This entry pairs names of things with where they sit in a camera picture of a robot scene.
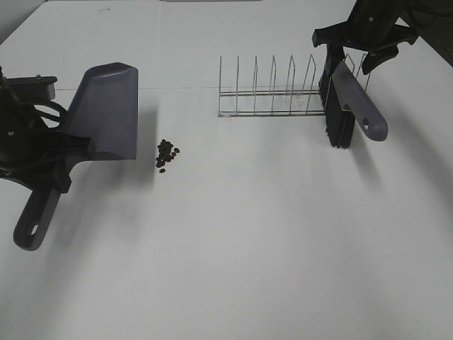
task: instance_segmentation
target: white table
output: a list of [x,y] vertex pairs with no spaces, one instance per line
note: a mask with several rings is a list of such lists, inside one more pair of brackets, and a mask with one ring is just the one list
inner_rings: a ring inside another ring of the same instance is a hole
[[[12,241],[29,192],[0,182],[0,338],[451,339],[446,62],[402,45],[369,89],[389,138],[350,151],[323,118],[216,116],[220,54],[304,60],[338,2],[48,2],[0,46],[8,77],[57,75],[65,106],[96,64],[141,86],[137,161],[77,166],[38,251]],[[181,148],[165,174],[162,138]]]

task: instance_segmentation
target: dish rack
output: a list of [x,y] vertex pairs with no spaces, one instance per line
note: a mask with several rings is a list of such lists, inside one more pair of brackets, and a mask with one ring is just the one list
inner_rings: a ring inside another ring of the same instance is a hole
[[[356,78],[359,77],[366,54],[362,55],[359,67],[346,55],[346,64]],[[240,75],[239,56],[236,61],[235,86],[224,88],[222,84],[222,56],[219,66],[219,109],[220,118],[247,118],[247,117],[298,117],[325,115],[319,92],[318,66],[313,55],[309,56],[302,85],[296,85],[297,73],[294,57],[291,55],[286,75],[286,84],[277,84],[277,61],[272,57],[270,66],[269,84],[258,85],[258,56],[255,56],[253,79],[251,87],[239,86]],[[365,91],[369,84],[369,74],[365,78]]]

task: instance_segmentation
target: brush handle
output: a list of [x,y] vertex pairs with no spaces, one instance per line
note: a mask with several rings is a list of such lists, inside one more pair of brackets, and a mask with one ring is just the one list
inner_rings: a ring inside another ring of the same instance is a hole
[[384,141],[389,133],[387,122],[345,62],[337,66],[332,80],[342,110],[352,112],[368,138],[378,142]]

